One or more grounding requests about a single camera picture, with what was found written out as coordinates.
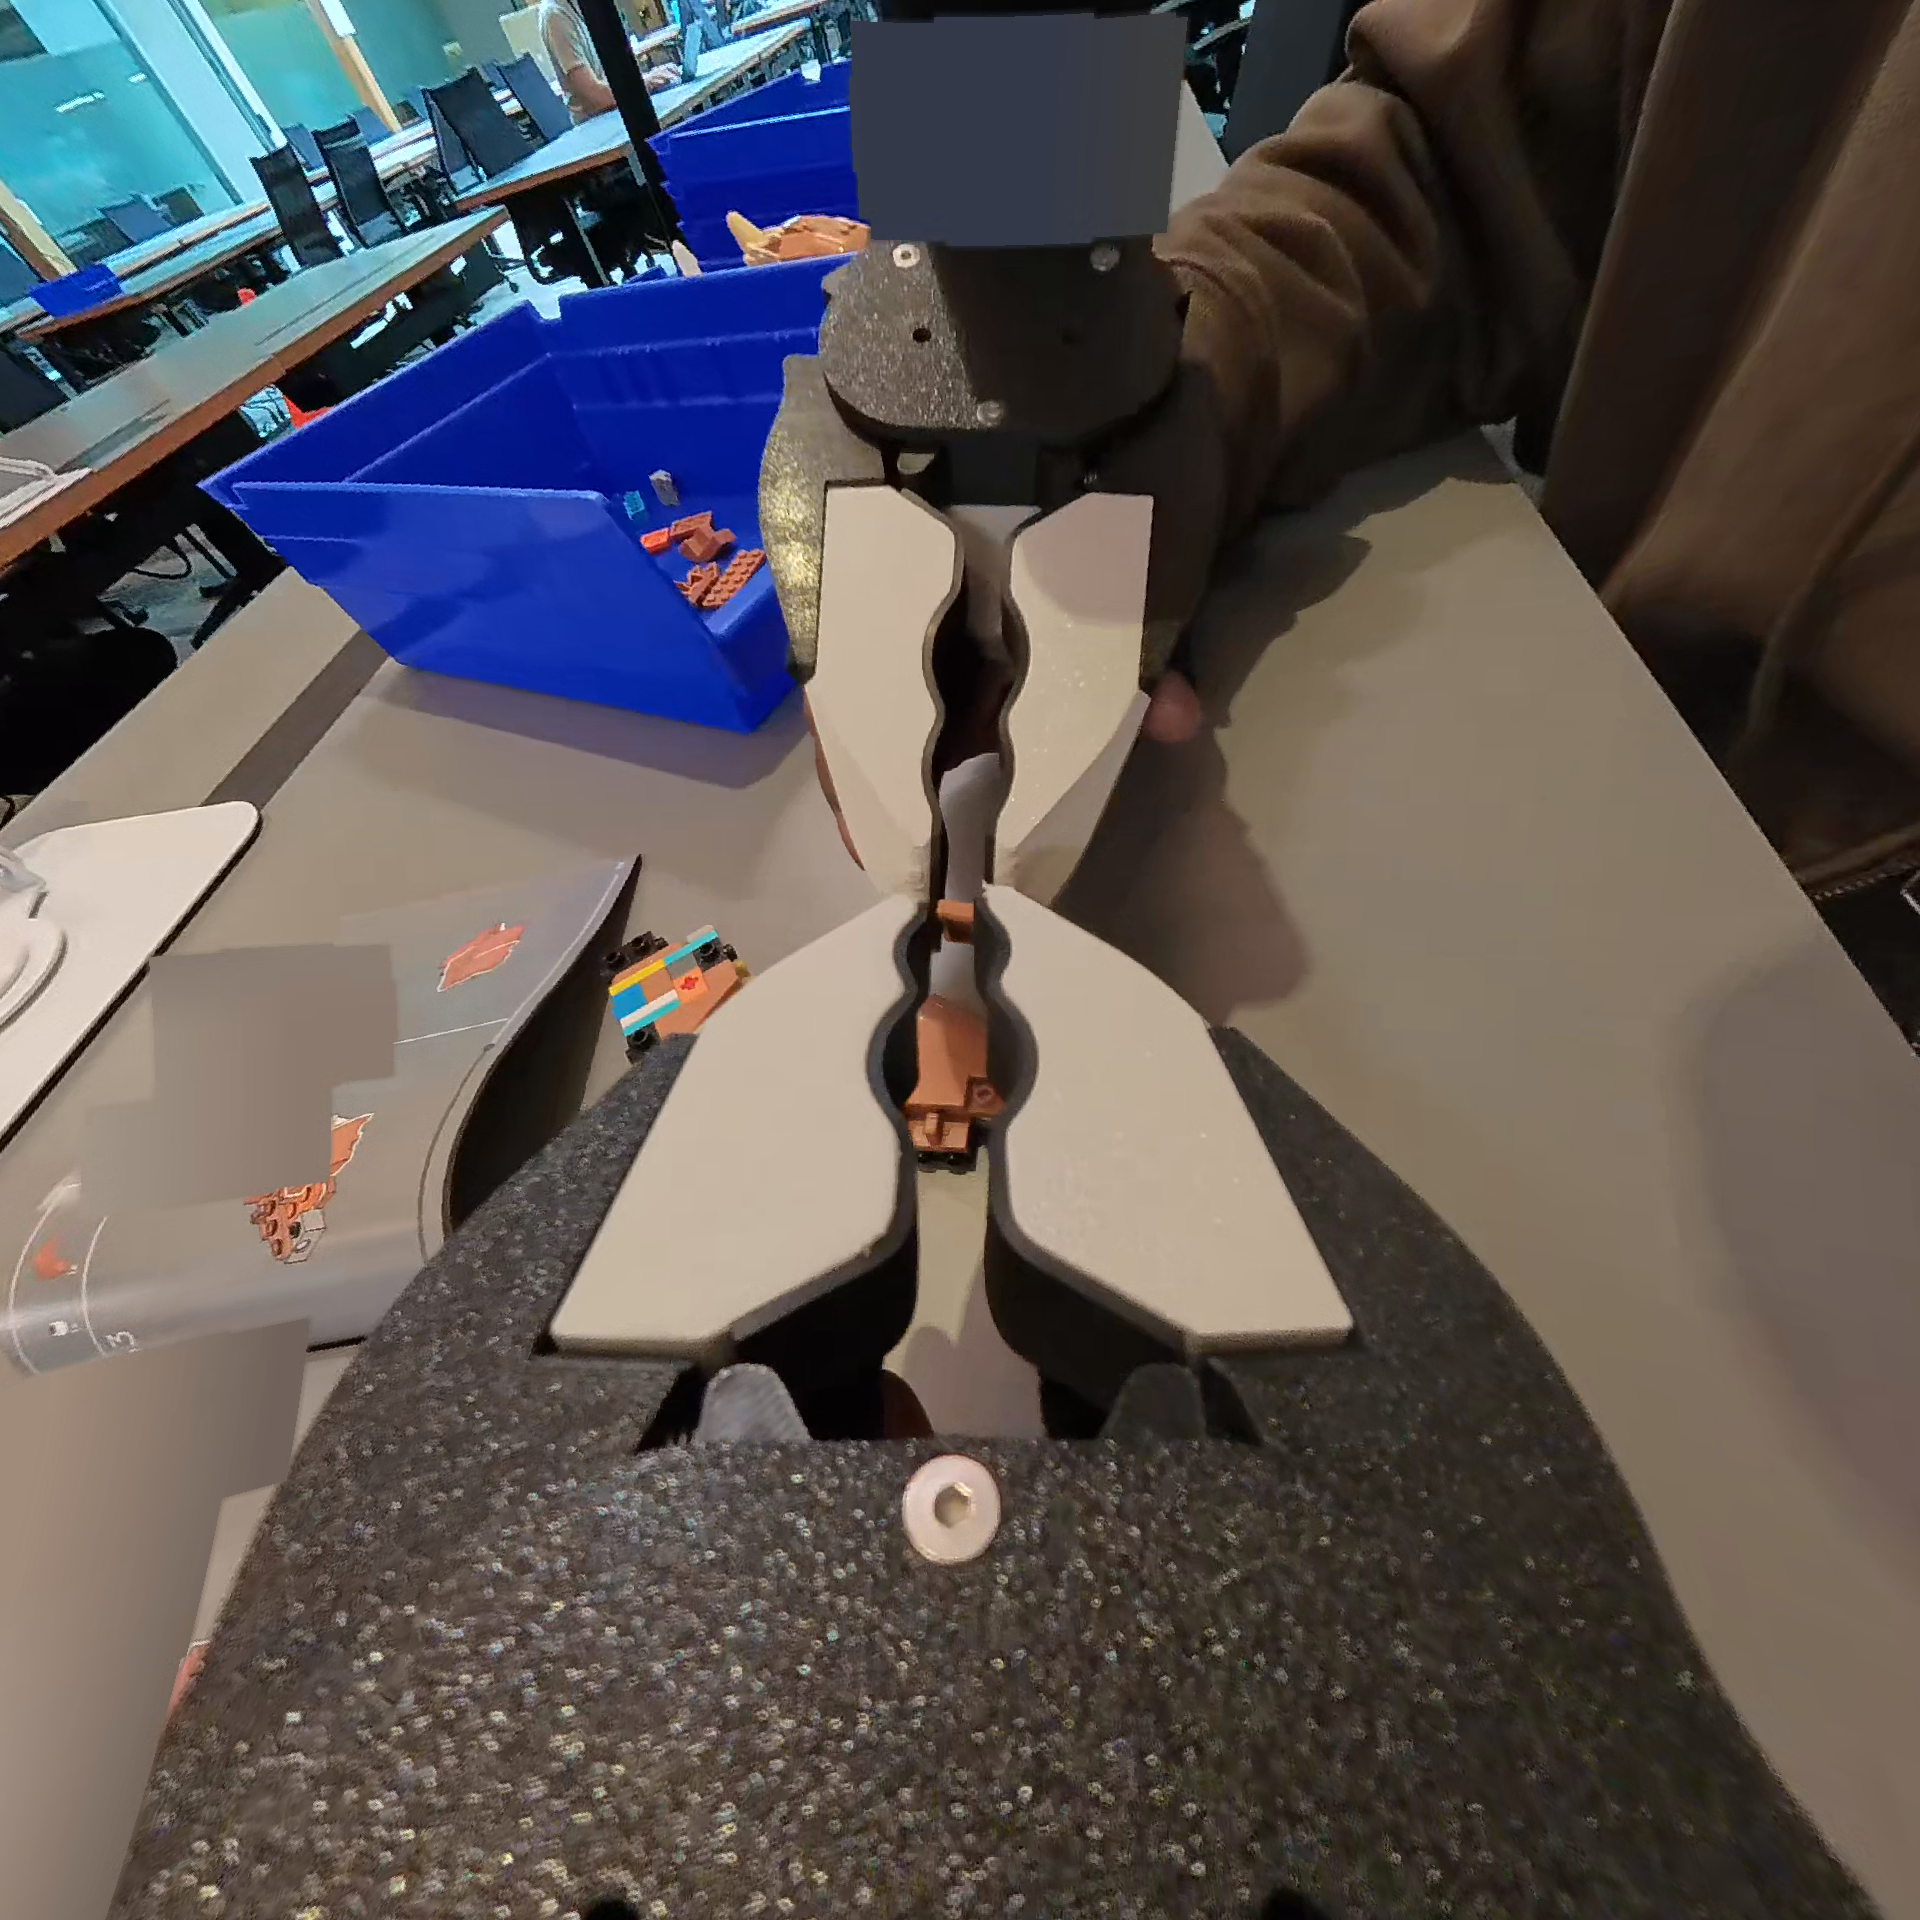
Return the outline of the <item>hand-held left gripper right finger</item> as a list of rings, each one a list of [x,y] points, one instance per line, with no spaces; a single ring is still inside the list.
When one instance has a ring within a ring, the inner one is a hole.
[[[1154,1365],[1355,1339],[1309,1224],[1201,1012],[1011,886],[974,921],[989,1018],[981,1290],[1049,1438],[1090,1438]]]

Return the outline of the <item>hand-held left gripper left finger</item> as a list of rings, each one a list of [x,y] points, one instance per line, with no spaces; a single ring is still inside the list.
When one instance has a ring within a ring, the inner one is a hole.
[[[695,1038],[548,1344],[778,1376],[823,1438],[880,1438],[883,1365],[921,1303],[906,1051],[921,903],[870,903],[790,953]]]

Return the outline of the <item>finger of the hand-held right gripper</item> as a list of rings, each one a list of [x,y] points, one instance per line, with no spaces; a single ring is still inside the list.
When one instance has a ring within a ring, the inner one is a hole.
[[[958,528],[889,484],[826,491],[810,720],[853,851],[883,893],[923,900],[937,805],[936,636],[963,585]]]
[[[1069,886],[1135,747],[1149,546],[1142,491],[1081,491],[1011,532],[994,878],[1032,900]]]

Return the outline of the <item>brown grey brick assembly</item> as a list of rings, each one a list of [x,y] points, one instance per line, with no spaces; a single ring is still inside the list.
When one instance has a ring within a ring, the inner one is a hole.
[[[932,993],[917,1017],[917,1086],[906,1112],[921,1164],[967,1167],[1005,1112],[989,1078],[988,1017],[958,998]]]

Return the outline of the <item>blue plastic bin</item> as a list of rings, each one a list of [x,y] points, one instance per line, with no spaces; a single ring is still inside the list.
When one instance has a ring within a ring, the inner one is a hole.
[[[857,217],[848,73],[848,58],[800,66],[650,141],[702,269],[740,267],[731,210]]]
[[[695,562],[639,532],[711,510],[764,547],[781,363],[817,353],[834,267],[628,283],[553,320],[522,300],[203,491],[406,667],[753,734],[795,694],[773,568],[697,612]]]

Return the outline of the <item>person's right forearm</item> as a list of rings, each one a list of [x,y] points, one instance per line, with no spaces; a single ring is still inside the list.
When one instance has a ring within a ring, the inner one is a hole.
[[[1555,425],[1621,169],[1578,3],[1369,3],[1343,73],[1168,234],[1222,522],[1465,425]]]

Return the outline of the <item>colourful striped brick model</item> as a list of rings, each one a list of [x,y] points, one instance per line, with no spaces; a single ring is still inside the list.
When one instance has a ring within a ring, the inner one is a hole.
[[[665,1038],[691,1038],[753,971],[718,929],[697,928],[686,942],[653,929],[603,953],[608,1012],[639,1062]]]

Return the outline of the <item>tan toy piece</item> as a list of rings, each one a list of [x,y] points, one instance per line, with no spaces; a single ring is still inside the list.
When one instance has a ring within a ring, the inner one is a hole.
[[[728,228],[745,267],[776,267],[820,257],[853,257],[870,242],[870,226],[844,215],[804,210],[776,226],[757,226],[745,210],[728,210]]]

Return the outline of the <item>grey instruction booklet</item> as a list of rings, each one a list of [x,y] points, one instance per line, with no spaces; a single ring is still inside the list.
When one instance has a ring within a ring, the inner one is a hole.
[[[298,1365],[448,1235],[507,1045],[622,856],[338,898],[251,846],[3,1136],[3,1779],[147,1715],[229,1492],[281,1476]]]

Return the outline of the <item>row of black office chairs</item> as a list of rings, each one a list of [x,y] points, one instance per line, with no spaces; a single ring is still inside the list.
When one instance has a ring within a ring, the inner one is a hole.
[[[280,147],[251,157],[281,246],[302,267],[446,226],[460,191],[485,176],[446,115],[440,90],[420,90],[406,102],[414,120],[401,133],[365,107],[328,129],[294,127]]]

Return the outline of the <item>white rounded board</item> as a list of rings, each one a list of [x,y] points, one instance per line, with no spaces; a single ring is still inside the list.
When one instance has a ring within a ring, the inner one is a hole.
[[[196,805],[58,825],[16,847],[44,878],[41,913],[62,928],[68,950],[33,1003],[3,1028],[3,1136],[196,916],[255,829],[255,805]]]

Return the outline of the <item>person's brown hoodie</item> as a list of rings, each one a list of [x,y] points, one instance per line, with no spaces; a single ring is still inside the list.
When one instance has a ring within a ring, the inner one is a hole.
[[[1918,1038],[1918,3],[1364,3],[1399,252],[1316,451],[1542,438],[1542,507]]]

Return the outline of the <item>long office table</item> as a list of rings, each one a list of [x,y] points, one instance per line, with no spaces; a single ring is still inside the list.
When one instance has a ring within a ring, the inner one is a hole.
[[[302,269],[248,306],[215,315],[44,419],[3,435],[3,459],[37,464],[58,478],[58,488],[37,491],[30,507],[3,520],[3,568],[120,496],[251,393],[349,338],[503,221],[507,208],[485,205],[455,221]]]

